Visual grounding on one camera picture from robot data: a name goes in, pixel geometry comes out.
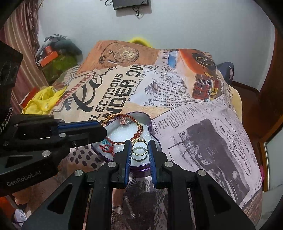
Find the bedsheet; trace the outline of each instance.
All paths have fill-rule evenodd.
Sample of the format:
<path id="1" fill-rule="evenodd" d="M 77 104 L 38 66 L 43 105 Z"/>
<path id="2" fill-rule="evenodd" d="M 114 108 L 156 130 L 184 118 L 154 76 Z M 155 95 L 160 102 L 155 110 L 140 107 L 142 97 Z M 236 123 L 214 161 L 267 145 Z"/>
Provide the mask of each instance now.
<path id="1" fill-rule="evenodd" d="M 157 127 L 175 128 L 170 137 L 162 128 L 155 130 L 163 152 L 168 153 L 169 144 L 178 138 L 188 140 L 191 147 L 179 146 L 168 157 L 187 170 L 207 170 L 258 222 L 261 174 L 241 124 L 241 99 L 224 81 L 209 53 L 100 41 L 82 66 L 74 67 L 54 86 L 68 87 L 52 110 L 55 118 L 66 122 L 102 121 L 109 114 L 142 111 Z M 174 123 L 184 118 L 180 111 L 189 119 Z M 174 122 L 166 126 L 164 115 Z M 102 164 L 90 145 L 71 149 L 58 175 L 30 188 L 29 214 L 75 170 L 97 170 Z M 166 222 L 167 190 L 156 190 L 151 177 L 131 178 L 125 191 L 113 192 L 112 229 L 166 229 Z"/>

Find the curtain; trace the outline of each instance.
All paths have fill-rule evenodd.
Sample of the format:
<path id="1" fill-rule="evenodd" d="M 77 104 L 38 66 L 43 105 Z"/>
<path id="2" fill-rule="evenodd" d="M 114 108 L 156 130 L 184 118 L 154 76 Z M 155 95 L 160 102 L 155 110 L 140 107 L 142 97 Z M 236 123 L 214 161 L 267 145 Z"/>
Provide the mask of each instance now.
<path id="1" fill-rule="evenodd" d="M 21 113 L 19 103 L 34 88 L 47 86 L 43 73 L 37 68 L 34 54 L 39 48 L 38 1 L 25 0 L 11 14 L 0 31 L 0 40 L 23 54 L 16 85 L 12 89 L 14 113 Z"/>

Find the orange box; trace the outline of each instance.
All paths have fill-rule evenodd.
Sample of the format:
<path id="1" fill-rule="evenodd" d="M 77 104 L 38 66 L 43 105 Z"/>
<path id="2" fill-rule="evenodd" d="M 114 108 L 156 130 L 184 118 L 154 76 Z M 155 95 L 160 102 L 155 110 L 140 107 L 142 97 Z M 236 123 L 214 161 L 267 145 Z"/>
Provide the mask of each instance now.
<path id="1" fill-rule="evenodd" d="M 45 58 L 41 59 L 39 61 L 39 63 L 42 67 L 44 67 L 45 65 L 47 65 L 49 62 L 51 62 L 52 60 L 54 60 L 57 57 L 58 57 L 58 53 L 56 51 L 53 51 L 51 54 L 49 54 Z"/>
<path id="2" fill-rule="evenodd" d="M 52 50 L 51 46 L 47 46 L 47 47 L 45 47 L 45 52 L 46 52 L 46 55 L 51 54 L 51 53 L 53 52 L 53 50 Z"/>
<path id="3" fill-rule="evenodd" d="M 9 219 L 11 219 L 12 215 L 14 214 L 14 211 L 16 210 L 12 207 L 10 202 L 5 197 L 0 197 L 0 208 Z"/>
<path id="4" fill-rule="evenodd" d="M 34 87 L 25 97 L 24 99 L 21 101 L 20 106 L 21 108 L 25 108 L 27 106 L 27 104 L 29 103 L 29 101 L 34 97 L 34 95 L 36 95 L 39 92 L 39 88 Z"/>

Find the gold ring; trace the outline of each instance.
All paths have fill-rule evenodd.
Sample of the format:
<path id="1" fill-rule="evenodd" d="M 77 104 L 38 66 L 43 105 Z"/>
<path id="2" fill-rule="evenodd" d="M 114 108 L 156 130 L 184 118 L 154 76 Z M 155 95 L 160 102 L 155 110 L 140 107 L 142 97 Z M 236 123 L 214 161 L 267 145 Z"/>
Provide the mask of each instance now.
<path id="1" fill-rule="evenodd" d="M 137 149 L 142 149 L 143 151 L 145 151 L 145 152 L 146 152 L 146 148 L 141 147 L 141 146 L 137 146 L 137 147 L 135 147 L 135 148 L 133 149 L 133 151 L 136 151 Z"/>
<path id="2" fill-rule="evenodd" d="M 134 151 L 133 148 L 134 148 L 134 145 L 135 145 L 136 143 L 138 143 L 138 142 L 143 142 L 143 143 L 146 144 L 147 150 L 145 151 L 145 153 L 143 153 L 143 154 L 136 154 L 136 153 L 135 153 L 135 151 Z M 148 145 L 147 145 L 146 141 L 145 141 L 145 140 L 141 140 L 141 139 L 137 139 L 137 140 L 133 143 L 133 145 L 132 145 L 132 152 L 133 152 L 133 154 L 135 154 L 136 156 L 139 156 L 139 157 L 145 155 L 145 154 L 148 152 Z"/>
<path id="3" fill-rule="evenodd" d="M 146 156 L 143 158 L 143 159 L 136 159 L 136 158 L 134 158 L 133 157 L 133 155 L 132 155 L 132 159 L 134 159 L 135 161 L 138 161 L 138 162 L 142 162 L 142 161 L 144 161 L 146 158 L 147 158 L 147 152 L 146 152 Z"/>

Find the bracelet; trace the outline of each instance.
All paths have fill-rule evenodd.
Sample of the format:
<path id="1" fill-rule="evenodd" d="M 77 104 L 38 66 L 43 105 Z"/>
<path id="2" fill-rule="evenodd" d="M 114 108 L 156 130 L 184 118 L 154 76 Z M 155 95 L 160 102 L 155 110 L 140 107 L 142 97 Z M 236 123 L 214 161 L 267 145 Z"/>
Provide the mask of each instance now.
<path id="1" fill-rule="evenodd" d="M 114 146 L 113 144 L 110 142 L 110 139 L 109 138 L 105 138 L 103 141 L 102 141 L 102 144 L 104 145 L 99 145 L 99 147 L 102 149 L 103 152 L 105 153 L 110 153 L 112 156 L 114 156 Z"/>
<path id="2" fill-rule="evenodd" d="M 138 126 L 138 130 L 137 132 L 134 134 L 134 136 L 130 139 L 131 142 L 137 140 L 142 131 L 143 131 L 143 127 L 140 123 L 138 123 L 138 121 L 136 119 L 134 119 L 132 116 L 129 116 L 127 114 L 110 114 L 109 116 L 106 117 L 106 119 L 104 121 L 102 121 L 101 125 L 104 126 L 105 124 L 107 124 L 108 121 L 110 121 L 111 119 L 113 119 L 114 117 L 117 117 L 117 116 L 120 116 L 120 117 L 126 117 L 126 118 L 130 118 L 134 123 L 137 124 Z M 125 144 L 125 142 L 115 142 L 115 141 L 112 141 L 110 139 L 107 139 L 111 144 Z"/>

